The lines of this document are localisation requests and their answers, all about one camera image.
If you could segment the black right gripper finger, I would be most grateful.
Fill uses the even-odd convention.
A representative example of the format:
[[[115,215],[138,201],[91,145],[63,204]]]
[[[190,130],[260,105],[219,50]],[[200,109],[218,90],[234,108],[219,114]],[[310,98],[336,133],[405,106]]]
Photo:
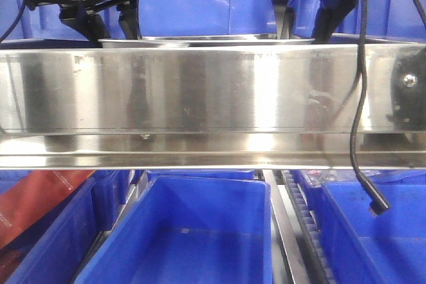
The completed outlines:
[[[320,0],[312,38],[314,44],[326,44],[359,0]]]
[[[276,19],[276,35],[278,39],[290,39],[294,25],[294,9],[289,6],[289,0],[272,0]]]

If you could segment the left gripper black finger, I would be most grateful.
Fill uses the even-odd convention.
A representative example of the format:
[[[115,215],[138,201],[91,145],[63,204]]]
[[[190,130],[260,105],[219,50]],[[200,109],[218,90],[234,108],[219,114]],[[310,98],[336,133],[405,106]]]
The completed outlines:
[[[74,29],[90,42],[110,38],[110,33],[99,14],[89,15],[84,7],[67,7],[60,10],[62,24]]]
[[[118,22],[126,39],[140,38],[138,5],[139,0],[124,0],[117,5],[120,12]]]

